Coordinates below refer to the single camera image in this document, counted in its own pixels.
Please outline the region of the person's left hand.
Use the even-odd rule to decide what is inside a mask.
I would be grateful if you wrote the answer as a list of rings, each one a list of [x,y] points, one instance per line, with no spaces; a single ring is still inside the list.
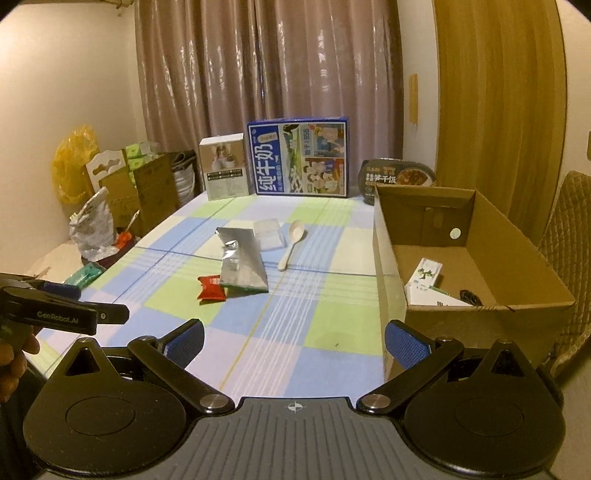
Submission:
[[[40,351],[40,344],[36,338],[37,331],[27,326],[27,337],[21,350],[15,350],[9,343],[2,340],[0,344],[0,400],[6,403],[18,387],[20,379],[27,368],[25,353],[36,355]]]

